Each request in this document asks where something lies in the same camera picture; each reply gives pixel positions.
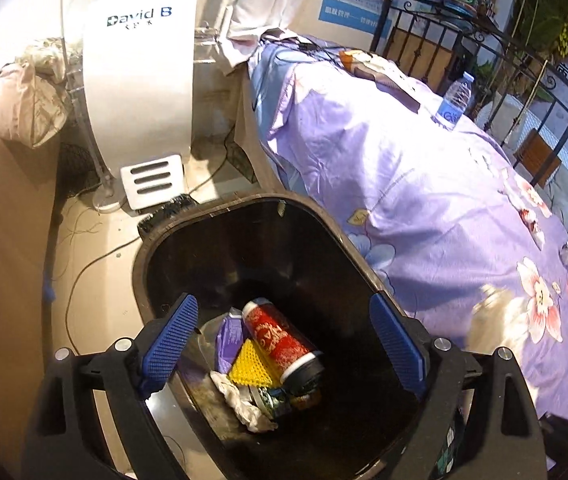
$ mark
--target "floor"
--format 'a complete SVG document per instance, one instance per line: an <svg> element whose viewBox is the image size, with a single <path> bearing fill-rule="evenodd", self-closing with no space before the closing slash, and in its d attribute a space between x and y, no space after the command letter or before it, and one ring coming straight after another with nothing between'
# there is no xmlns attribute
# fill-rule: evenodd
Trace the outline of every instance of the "floor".
<svg viewBox="0 0 568 480"><path fill-rule="evenodd" d="M194 189L210 178L224 161L221 140L202 139L193 145L193 155L185 167L187 189ZM229 163L208 183L198 187L192 196L207 202L233 191L247 190L254 185ZM52 348L70 347L65 313L68 296L78 273L94 258L137 238L135 216L126 207L111 214L99 215L92 209L92 194L67 200L62 208L62 223L56 236L56 251L52 270L55 299L51 309ZM142 329L131 285L131 270L135 254L141 245L136 240L129 246L90 266L79 279L68 311L68 330L81 354L100 352L116 339L135 337ZM97 409L116 468L134 476L124 449L119 442L103 392L96 392ZM167 388L147 401L161 433L184 466L191 480L222 480L224 476L206 454L173 394Z"/></svg>

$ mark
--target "water bottle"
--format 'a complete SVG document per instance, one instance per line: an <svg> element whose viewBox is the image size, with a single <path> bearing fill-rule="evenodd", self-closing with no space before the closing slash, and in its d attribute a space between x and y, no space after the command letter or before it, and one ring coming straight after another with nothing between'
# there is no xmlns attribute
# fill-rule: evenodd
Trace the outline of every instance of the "water bottle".
<svg viewBox="0 0 568 480"><path fill-rule="evenodd" d="M472 84L475 78L464 72L461 79L449 86L438 111L433 115L434 123L451 131L466 111L472 96Z"/></svg>

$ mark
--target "pillow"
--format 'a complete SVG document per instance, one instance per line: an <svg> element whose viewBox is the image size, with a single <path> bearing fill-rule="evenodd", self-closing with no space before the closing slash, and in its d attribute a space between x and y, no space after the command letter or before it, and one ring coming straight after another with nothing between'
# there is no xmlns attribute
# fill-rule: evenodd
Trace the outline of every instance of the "pillow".
<svg viewBox="0 0 568 480"><path fill-rule="evenodd" d="M10 64L0 73L0 137L36 148L56 134L68 118L70 98L35 75L30 63Z"/></svg>

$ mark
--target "tin can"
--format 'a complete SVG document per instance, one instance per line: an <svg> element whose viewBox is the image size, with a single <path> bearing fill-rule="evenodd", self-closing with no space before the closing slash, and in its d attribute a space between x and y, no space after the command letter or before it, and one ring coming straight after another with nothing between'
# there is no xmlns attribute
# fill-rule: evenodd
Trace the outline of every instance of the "tin can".
<svg viewBox="0 0 568 480"><path fill-rule="evenodd" d="M319 385L321 352L266 298L249 301L242 310L244 325L279 375L284 389L303 396Z"/></svg>
<svg viewBox="0 0 568 480"><path fill-rule="evenodd" d="M298 412L308 410L321 401L319 390L302 397L290 397L283 388L264 388L250 386L251 397L259 410L270 420L288 415L293 410Z"/></svg>
<svg viewBox="0 0 568 480"><path fill-rule="evenodd" d="M282 388L269 390L262 386L251 386L251 396L253 396L255 405L270 420L275 420L293 411L288 396Z"/></svg>

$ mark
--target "david b logo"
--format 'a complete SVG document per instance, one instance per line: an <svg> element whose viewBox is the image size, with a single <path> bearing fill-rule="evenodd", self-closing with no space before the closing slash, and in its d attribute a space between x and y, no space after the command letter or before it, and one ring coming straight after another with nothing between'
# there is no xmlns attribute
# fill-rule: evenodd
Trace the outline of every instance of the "david b logo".
<svg viewBox="0 0 568 480"><path fill-rule="evenodd" d="M173 13L172 7L160 7L159 9L140 10L134 14L119 14L109 16L106 19L106 26L112 27L113 25L124 25L126 28L137 28L138 25L144 23L145 25L152 25L153 18L165 18Z"/></svg>

